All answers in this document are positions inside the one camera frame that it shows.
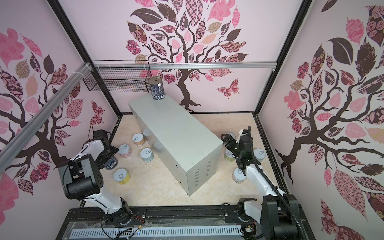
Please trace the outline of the light green small can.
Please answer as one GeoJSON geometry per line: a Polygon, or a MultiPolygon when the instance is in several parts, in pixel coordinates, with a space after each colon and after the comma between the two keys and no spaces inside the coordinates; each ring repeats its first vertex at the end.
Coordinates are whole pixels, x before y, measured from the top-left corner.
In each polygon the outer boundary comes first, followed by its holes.
{"type": "Polygon", "coordinates": [[[229,150],[225,150],[224,159],[227,163],[233,163],[235,161],[233,153],[229,150]]]}

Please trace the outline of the dark blue tall can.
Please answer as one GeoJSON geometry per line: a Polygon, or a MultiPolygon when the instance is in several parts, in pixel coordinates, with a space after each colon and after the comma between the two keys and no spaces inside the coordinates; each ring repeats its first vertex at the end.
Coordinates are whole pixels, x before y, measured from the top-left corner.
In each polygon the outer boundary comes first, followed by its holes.
{"type": "Polygon", "coordinates": [[[152,77],[148,80],[149,89],[154,100],[162,100],[166,94],[164,91],[163,80],[159,76],[152,77]]]}

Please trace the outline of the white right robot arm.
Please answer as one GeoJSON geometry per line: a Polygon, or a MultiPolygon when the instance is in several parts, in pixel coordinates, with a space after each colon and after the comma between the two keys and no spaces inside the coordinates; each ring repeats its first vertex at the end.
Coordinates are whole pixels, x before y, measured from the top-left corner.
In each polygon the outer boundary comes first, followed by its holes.
{"type": "Polygon", "coordinates": [[[238,169],[263,197],[262,203],[252,199],[240,200],[240,219],[257,222],[261,226],[261,236],[266,240],[306,240],[296,198],[275,186],[255,157],[251,127],[240,130],[237,139],[226,134],[221,135],[221,140],[233,154],[238,169]]]}

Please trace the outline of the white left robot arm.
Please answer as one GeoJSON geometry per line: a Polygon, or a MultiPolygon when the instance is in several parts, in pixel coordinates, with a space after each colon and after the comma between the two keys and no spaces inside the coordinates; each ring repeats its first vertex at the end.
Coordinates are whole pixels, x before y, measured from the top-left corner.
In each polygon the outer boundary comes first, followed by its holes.
{"type": "Polygon", "coordinates": [[[109,141],[108,132],[97,130],[94,138],[86,141],[79,153],[58,167],[58,171],[68,199],[90,202],[100,208],[111,223],[126,225],[133,213],[123,198],[114,196],[104,187],[101,173],[117,152],[109,141]]]}

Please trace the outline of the blue white label can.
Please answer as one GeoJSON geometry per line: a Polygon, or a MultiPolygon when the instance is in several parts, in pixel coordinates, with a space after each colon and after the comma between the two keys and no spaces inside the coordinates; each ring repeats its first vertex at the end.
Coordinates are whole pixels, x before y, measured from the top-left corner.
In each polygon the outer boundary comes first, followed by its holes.
{"type": "Polygon", "coordinates": [[[104,166],[107,170],[112,170],[114,169],[116,166],[118,165],[118,160],[116,157],[111,157],[109,160],[107,160],[105,163],[104,163],[104,166]]]}

